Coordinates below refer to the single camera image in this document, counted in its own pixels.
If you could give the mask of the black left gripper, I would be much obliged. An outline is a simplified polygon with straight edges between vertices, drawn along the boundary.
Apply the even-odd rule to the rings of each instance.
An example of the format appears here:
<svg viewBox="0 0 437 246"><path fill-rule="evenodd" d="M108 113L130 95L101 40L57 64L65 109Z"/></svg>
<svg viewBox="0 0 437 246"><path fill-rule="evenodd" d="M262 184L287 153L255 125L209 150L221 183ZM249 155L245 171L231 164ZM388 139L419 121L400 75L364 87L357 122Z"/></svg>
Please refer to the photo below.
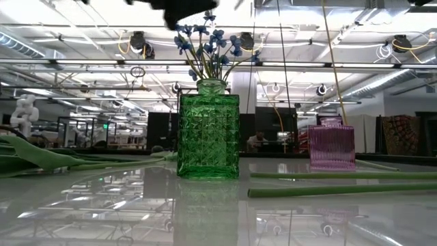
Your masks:
<svg viewBox="0 0 437 246"><path fill-rule="evenodd" d="M148 3L153 10L164 10L164 20L168 29L176 29L178 21L211 10L218 6L216 0L137 0Z"/></svg>

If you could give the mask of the blue artificial flower bunch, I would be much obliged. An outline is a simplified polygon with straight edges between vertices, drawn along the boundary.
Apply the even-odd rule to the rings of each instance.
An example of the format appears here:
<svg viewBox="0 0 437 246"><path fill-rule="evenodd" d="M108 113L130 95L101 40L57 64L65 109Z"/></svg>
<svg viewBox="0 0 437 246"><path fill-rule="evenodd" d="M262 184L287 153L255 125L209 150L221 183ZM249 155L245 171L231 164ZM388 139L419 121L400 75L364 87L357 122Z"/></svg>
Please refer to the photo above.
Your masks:
<svg viewBox="0 0 437 246"><path fill-rule="evenodd" d="M176 25L177 35L173 41L180 55L187 58L190 66L189 76L194 81L201 79L218 79L226 81L231 71L237 66L259 62L260 51L239 61L243 56L242 38L238 36L225 37L222 29L209 31L207 25L213 23L215 15L205 12L202 25Z"/></svg>

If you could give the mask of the pink ribbed glass vase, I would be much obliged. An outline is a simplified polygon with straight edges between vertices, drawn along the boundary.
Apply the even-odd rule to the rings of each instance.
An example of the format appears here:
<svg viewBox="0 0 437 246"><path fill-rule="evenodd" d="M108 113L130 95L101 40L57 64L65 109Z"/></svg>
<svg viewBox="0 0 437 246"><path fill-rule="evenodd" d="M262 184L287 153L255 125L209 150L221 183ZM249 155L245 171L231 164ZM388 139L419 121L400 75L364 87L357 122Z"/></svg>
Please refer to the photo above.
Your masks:
<svg viewBox="0 0 437 246"><path fill-rule="evenodd" d="M353 172L354 128L339 117L321 118L320 125L309 128L309 156L313 172Z"/></svg>

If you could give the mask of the dark purple artificial tulip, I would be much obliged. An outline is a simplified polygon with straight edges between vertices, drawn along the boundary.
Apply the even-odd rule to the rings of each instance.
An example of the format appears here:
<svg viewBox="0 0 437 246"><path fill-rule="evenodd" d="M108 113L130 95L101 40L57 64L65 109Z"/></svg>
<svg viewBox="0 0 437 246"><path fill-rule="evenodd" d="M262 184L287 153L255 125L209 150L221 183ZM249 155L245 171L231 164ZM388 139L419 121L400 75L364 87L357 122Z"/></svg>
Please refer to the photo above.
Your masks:
<svg viewBox="0 0 437 246"><path fill-rule="evenodd" d="M299 187L260 189L250 188L247 192L249 198L267 197L301 197L312 195L339 195L351 193L377 193L392 191L428 191L437 190L437 182L405 183L405 184L373 184L331 187Z"/></svg>

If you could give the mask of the green square glass vase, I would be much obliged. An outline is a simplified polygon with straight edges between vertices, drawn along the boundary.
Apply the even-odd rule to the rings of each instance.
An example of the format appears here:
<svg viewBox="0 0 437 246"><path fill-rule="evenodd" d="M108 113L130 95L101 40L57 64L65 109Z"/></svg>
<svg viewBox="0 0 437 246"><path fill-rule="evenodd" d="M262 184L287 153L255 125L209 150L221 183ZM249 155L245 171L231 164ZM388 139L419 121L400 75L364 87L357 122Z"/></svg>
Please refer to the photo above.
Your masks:
<svg viewBox="0 0 437 246"><path fill-rule="evenodd" d="M226 82L202 79L197 94L180 97L178 167L181 178L239 177L240 99Z"/></svg>

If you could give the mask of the black background cabinet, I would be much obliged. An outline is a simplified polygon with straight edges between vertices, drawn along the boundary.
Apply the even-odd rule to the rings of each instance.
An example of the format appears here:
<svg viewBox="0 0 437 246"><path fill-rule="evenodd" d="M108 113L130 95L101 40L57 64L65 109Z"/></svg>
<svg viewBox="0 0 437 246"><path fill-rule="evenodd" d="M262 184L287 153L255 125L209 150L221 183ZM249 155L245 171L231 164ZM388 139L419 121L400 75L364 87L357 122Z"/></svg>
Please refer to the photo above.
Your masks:
<svg viewBox="0 0 437 246"><path fill-rule="evenodd" d="M240 142L241 152L246 151L246 141L256 131L262 131L268 140L258 152L293 153L297 145L297 119L295 108L256 107L255 113L240 114Z"/></svg>
<svg viewBox="0 0 437 246"><path fill-rule="evenodd" d="M147 120L146 149L162 146L173 149L178 134L178 114L150 112Z"/></svg>

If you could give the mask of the person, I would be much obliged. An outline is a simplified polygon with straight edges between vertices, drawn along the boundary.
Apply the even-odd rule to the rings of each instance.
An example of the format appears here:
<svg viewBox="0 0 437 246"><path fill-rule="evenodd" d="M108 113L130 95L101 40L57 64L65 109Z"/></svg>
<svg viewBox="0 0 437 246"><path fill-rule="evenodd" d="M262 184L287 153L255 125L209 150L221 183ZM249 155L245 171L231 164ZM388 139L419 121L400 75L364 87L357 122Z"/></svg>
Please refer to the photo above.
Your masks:
<svg viewBox="0 0 437 246"><path fill-rule="evenodd" d="M268 140L264 137L262 131L256 131L256 134L250 136L246 141L246 151L247 152L258 152L258 150L263 146L264 142Z"/></svg>

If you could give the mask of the red background equipment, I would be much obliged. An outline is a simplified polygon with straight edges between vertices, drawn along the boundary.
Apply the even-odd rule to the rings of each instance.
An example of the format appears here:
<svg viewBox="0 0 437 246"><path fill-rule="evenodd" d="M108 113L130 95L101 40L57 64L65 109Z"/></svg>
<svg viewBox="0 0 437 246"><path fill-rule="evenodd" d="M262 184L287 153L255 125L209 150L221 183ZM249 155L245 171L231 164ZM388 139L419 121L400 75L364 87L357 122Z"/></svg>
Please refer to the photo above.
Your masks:
<svg viewBox="0 0 437 246"><path fill-rule="evenodd" d="M298 134L298 152L308 153L309 151L309 136L307 131L299 132Z"/></svg>

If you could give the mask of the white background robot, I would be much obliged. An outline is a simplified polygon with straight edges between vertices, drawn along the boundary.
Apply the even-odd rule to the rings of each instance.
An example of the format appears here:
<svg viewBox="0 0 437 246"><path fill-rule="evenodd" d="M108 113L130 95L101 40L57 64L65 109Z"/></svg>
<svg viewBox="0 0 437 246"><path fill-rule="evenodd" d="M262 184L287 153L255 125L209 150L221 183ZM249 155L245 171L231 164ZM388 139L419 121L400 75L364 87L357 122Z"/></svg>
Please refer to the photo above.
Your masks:
<svg viewBox="0 0 437 246"><path fill-rule="evenodd" d="M31 135L32 123L39 119L39 110L33 105L35 100L36 96L33 94L21 95L10 118L11 127L18 128L25 137Z"/></svg>

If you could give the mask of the patterned brown rug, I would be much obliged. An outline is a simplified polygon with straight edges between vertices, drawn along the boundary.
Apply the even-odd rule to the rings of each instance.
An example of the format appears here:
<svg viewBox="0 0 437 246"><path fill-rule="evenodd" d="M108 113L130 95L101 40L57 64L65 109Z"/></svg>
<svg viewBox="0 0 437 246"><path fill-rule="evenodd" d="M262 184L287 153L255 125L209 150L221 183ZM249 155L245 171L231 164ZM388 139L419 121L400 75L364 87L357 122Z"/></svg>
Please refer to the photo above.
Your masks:
<svg viewBox="0 0 437 246"><path fill-rule="evenodd" d="M386 151L389 155L414 156L419 147L420 118L394 115L382 118Z"/></svg>

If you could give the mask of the silver ceiling air duct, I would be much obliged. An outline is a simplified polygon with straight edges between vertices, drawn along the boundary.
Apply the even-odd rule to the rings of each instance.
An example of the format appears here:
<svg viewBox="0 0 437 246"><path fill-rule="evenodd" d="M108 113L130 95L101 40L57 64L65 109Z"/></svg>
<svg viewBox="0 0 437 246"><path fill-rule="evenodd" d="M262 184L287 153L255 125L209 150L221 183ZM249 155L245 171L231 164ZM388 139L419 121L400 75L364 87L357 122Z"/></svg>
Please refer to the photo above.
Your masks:
<svg viewBox="0 0 437 246"><path fill-rule="evenodd" d="M393 87L412 79L417 79L420 73L437 73L437 65L425 69L407 68L390 72L388 74L376 75L363 81L357 86L351 87L350 89L342 92L341 98L343 100L348 100L351 98L364 98L366 96L381 92L386 88Z"/></svg>

